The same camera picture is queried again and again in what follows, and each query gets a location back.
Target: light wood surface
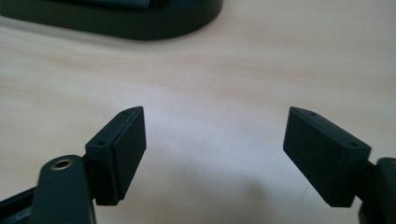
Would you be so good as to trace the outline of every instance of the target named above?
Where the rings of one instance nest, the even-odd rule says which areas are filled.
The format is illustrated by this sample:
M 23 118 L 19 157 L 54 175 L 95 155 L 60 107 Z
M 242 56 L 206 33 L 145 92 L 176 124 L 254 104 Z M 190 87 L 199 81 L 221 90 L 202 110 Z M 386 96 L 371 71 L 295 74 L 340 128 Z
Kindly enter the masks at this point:
M 148 149 L 98 223 L 358 223 L 283 152 L 289 107 L 396 157 L 396 2 L 225 0 L 179 38 L 141 42 L 0 17 L 0 200 L 145 108 Z

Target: wooden table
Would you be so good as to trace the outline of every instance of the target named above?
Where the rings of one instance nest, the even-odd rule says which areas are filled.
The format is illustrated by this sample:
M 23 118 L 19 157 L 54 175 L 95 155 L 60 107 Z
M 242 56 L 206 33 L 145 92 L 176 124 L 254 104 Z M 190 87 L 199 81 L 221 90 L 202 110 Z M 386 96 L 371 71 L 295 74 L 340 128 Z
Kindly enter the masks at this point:
M 358 223 L 283 152 L 289 107 L 396 157 L 396 2 L 225 0 L 182 37 L 142 42 L 0 17 L 0 200 L 145 108 L 148 149 L 98 223 Z

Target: dark round object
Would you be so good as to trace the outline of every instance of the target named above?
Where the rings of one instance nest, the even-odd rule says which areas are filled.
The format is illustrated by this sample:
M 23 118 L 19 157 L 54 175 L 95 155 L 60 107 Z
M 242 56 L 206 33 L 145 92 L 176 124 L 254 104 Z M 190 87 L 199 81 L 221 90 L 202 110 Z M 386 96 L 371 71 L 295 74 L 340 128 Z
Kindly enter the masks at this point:
M 168 0 L 147 8 L 64 0 L 2 0 L 0 14 L 101 35 L 155 40 L 195 31 L 215 19 L 221 7 L 222 0 Z

